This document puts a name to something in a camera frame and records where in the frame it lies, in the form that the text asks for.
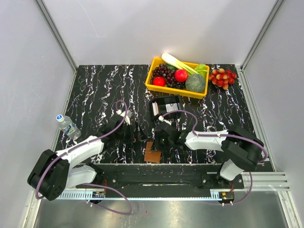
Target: black marble surface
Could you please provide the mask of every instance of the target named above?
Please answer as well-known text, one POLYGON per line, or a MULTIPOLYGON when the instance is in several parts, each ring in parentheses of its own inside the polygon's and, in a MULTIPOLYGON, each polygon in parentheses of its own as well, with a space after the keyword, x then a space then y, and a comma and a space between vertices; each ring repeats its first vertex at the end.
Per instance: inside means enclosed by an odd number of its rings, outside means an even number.
MULTIPOLYGON (((209 65, 215 68, 230 69, 236 73, 234 65, 209 65)), ((69 99, 66 115, 70 116, 81 129, 82 134, 91 135, 115 113, 115 102, 123 99, 133 112, 132 120, 140 122, 141 128, 153 140, 155 123, 150 119, 148 102, 154 97, 168 94, 149 91, 145 86, 150 65, 106 65, 80 66, 69 99)), ((245 97, 238 79, 224 91, 209 83, 207 96, 203 99, 181 97, 184 110, 194 113, 199 120, 197 131, 221 131, 238 124, 254 133, 245 97)), ((182 114, 175 121, 177 128, 190 129, 194 119, 182 114)), ((56 150, 73 145, 62 132, 56 150)), ((126 145, 117 142, 116 146, 93 156, 95 163, 146 163, 144 148, 146 141, 126 145)), ((162 153, 161 163, 222 163, 228 157, 223 152, 211 150, 178 151, 162 153)))

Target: wire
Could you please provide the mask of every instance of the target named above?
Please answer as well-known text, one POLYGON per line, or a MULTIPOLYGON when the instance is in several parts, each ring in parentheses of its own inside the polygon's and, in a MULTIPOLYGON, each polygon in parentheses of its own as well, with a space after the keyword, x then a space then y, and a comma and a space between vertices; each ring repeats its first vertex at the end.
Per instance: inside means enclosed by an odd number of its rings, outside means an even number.
MULTIPOLYGON (((253 187, 253 179, 252 179, 251 172, 249 172, 249 176, 250 176, 250 187, 249 187, 247 195, 243 199, 239 200, 238 202, 235 202, 233 204, 225 204, 225 206, 233 206, 233 205, 240 204, 240 203, 244 202, 249 197, 249 195, 252 192, 252 187, 253 187)), ((202 202, 204 204, 213 205, 213 206, 223 206, 222 204, 218 204, 218 203, 208 203, 208 202, 205 202, 205 201, 202 201, 202 202)))
POLYGON ((232 183, 232 189, 230 190, 230 192, 232 192, 234 190, 234 183, 232 183))
POLYGON ((99 187, 99 188, 104 188, 104 189, 109 189, 109 190, 112 190, 114 192, 116 192, 117 194, 119 194, 121 197, 123 197, 125 199, 125 201, 127 201, 128 205, 129 205, 129 212, 120 212, 120 211, 117 211, 117 210, 113 210, 113 209, 110 209, 110 208, 107 208, 105 206, 101 206, 101 205, 98 205, 98 204, 93 204, 91 203, 91 205, 95 206, 95 207, 98 207, 98 208, 102 208, 102 209, 106 209, 110 212, 114 212, 116 214, 120 214, 120 215, 131 215, 132 214, 132 206, 131 206, 131 203, 130 201, 118 190, 116 189, 113 189, 111 187, 108 187, 108 186, 103 186, 103 185, 97 185, 97 184, 90 184, 90 183, 85 183, 83 185, 87 185, 87 186, 92 186, 92 187, 99 187))
POLYGON ((192 133, 196 136, 202 136, 202 137, 230 137, 230 138, 236 138, 236 139, 241 139, 241 140, 244 140, 244 141, 247 141, 249 143, 252 143, 256 146, 258 146, 264 153, 264 158, 259 160, 259 162, 263 162, 266 160, 266 158, 268 157, 268 153, 266 151, 266 149, 259 143, 251 140, 251 139, 248 139, 248 138, 245 138, 245 137, 242 137, 242 136, 238 136, 238 135, 234 135, 234 134, 220 134, 219 136, 217 134, 197 134, 195 132, 195 127, 198 125, 198 119, 197 117, 191 113, 191 112, 188 112, 188 111, 185 111, 185 110, 175 110, 175 111, 171 111, 171 112, 168 112, 168 113, 165 113, 164 115, 162 115, 163 117, 165 117, 166 115, 168 114, 171 114, 171 113, 177 113, 177 112, 181 112, 181 113, 187 113, 187 114, 190 114, 194 117, 195 119, 195 124, 194 126, 192 127, 192 133))
POLYGON ((237 205, 237 204, 240 204, 241 202, 244 202, 249 197, 249 195, 251 194, 252 187, 253 187, 253 179, 252 179, 251 172, 249 172, 249 176, 250 176, 250 187, 249 187, 247 195, 243 199, 241 199, 240 201, 233 203, 233 205, 237 205))
MULTIPOLYGON (((117 106, 117 103, 120 102, 120 103, 123 103, 123 105, 125 106, 125 115, 122 119, 122 121, 113 129, 111 130, 110 132, 108 132, 107 134, 104 134, 98 138, 95 138, 95 139, 92 139, 90 140, 89 142, 83 142, 83 143, 80 143, 80 144, 77 144, 75 145, 74 147, 70 148, 67 152, 64 152, 63 154, 59 155, 58 157, 56 157, 48 166, 47 168, 45 169, 45 171, 43 172, 43 174, 41 175, 41 178, 37 184, 37 187, 36 187, 36 193, 35 193, 35 196, 38 200, 44 198, 44 196, 39 196, 39 190, 40 190, 40 187, 41 187, 41 184, 42 184, 42 181, 44 180, 46 174, 48 173, 48 171, 52 168, 52 166, 59 160, 61 159, 62 157, 66 156, 67 154, 71 153, 73 150, 83 146, 83 145, 86 145, 86 144, 89 144, 89 143, 92 143, 94 141, 97 141, 97 140, 100 140, 100 139, 103 139, 107 136, 109 136, 110 134, 112 134, 113 132, 115 132, 125 121, 126 117, 127 117, 127 113, 128 113, 128 106, 127 104, 123 101, 123 100, 118 100, 116 101, 116 109, 118 110, 118 106, 117 106)), ((106 208, 104 206, 100 206, 98 205, 99 207, 103 208, 103 209, 106 209, 106 210, 109 210, 111 212, 114 212, 114 213, 118 213, 118 214, 121 214, 121 215, 130 215, 132 213, 132 206, 129 202, 129 200, 119 191, 117 191, 116 189, 113 189, 111 187, 107 187, 107 186, 103 186, 103 185, 96 185, 96 187, 101 187, 101 188, 105 188, 105 189, 110 189, 110 190, 113 190, 115 192, 117 192, 119 195, 121 195, 128 203, 129 203, 129 207, 130 207, 130 212, 128 213, 124 213, 124 212, 119 212, 119 211, 115 211, 115 210, 112 210, 112 209, 109 209, 109 208, 106 208)))
POLYGON ((108 186, 108 183, 106 182, 106 179, 104 179, 104 185, 108 186))

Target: white enclosure wall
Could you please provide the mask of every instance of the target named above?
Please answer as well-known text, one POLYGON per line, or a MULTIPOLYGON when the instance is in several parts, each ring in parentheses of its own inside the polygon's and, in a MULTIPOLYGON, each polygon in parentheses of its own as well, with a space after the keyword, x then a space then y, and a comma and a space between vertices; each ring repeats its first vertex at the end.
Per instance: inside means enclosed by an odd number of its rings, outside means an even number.
POLYGON ((0 31, 0 227, 18 228, 73 72, 34 1, 1 1, 0 31))
POLYGON ((276 0, 44 0, 76 64, 244 61, 276 0))
POLYGON ((245 69, 276 167, 286 172, 302 221, 303 11, 303 0, 286 1, 245 69))

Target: tomato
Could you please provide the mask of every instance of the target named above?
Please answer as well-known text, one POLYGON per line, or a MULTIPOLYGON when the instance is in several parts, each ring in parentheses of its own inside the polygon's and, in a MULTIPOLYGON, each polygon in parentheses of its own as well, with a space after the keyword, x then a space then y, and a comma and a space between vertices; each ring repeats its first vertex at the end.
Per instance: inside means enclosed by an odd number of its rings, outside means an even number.
POLYGON ((175 72, 176 81, 184 82, 184 81, 186 81, 187 78, 188 78, 188 73, 186 70, 180 69, 175 72))
POLYGON ((166 85, 166 81, 163 77, 156 77, 153 80, 153 85, 156 86, 165 86, 166 85))

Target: grapes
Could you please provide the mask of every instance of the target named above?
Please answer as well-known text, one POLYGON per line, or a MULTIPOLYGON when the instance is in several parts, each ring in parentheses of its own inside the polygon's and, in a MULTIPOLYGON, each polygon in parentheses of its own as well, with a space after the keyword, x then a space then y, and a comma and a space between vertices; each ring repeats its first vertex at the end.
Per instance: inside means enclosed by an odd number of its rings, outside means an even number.
POLYGON ((168 88, 183 89, 185 87, 185 83, 180 83, 175 80, 175 72, 176 70, 171 70, 166 67, 166 64, 160 64, 152 71, 150 84, 153 84, 154 78, 160 76, 165 79, 168 88))

